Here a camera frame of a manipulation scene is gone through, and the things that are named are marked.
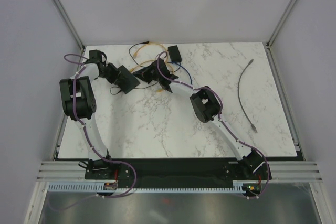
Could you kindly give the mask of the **black network switch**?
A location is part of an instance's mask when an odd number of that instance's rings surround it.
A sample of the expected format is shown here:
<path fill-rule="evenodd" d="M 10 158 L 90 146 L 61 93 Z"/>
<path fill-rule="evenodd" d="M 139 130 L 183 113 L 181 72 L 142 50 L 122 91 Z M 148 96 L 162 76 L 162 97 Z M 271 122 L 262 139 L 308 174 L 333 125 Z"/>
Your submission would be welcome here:
<path fill-rule="evenodd" d="M 125 66 L 120 66 L 118 71 L 119 75 L 114 84 L 117 85 L 124 94 L 128 94 L 140 84 L 139 80 Z"/>

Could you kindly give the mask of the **yellow ethernet cable short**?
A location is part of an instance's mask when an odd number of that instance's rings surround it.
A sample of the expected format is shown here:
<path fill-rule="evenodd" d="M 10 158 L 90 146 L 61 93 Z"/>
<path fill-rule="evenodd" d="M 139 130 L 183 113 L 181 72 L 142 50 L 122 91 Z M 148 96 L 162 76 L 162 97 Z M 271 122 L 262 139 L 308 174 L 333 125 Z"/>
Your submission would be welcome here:
<path fill-rule="evenodd" d="M 155 47 L 155 48 L 160 48 L 161 51 L 167 51 L 167 48 L 160 43 L 156 43 L 156 42 L 149 42 L 147 44 L 143 44 L 142 46 L 140 46 L 133 54 L 134 57 L 138 56 L 138 53 L 143 49 L 143 48 L 149 48 L 149 47 Z"/>

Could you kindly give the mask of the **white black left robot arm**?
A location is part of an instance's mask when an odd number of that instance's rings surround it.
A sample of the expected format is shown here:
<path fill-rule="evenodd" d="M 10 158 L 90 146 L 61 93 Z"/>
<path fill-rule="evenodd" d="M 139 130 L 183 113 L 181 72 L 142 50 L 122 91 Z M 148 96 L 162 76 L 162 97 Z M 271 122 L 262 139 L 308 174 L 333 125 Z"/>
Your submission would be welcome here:
<path fill-rule="evenodd" d="M 89 160 L 102 160 L 97 166 L 97 173 L 103 179 L 114 175 L 115 166 L 109 151 L 102 141 L 95 119 L 97 104 L 91 83 L 97 78 L 106 79 L 114 84 L 121 72 L 107 61 L 107 56 L 100 50 L 89 51 L 89 58 L 82 62 L 79 71 L 71 78 L 59 82 L 62 108 L 66 116 L 75 121 L 82 132 L 88 148 Z"/>

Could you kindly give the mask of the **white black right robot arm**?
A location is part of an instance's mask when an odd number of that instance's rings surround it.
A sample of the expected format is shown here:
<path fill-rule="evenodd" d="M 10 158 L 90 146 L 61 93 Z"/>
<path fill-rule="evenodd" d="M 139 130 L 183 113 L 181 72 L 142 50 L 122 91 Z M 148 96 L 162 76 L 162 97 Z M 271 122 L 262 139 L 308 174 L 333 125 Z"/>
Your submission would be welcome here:
<path fill-rule="evenodd" d="M 199 121 L 218 131 L 231 148 L 240 165 L 240 173 L 246 179 L 252 179 L 259 173 L 265 162 L 263 153 L 243 142 L 222 115 L 223 102 L 219 95 L 208 86 L 196 88 L 187 84 L 171 73 L 162 59 L 153 61 L 149 66 L 135 71 L 133 75 L 150 83 L 157 81 L 161 88 L 170 93 L 189 98 L 194 113 Z"/>

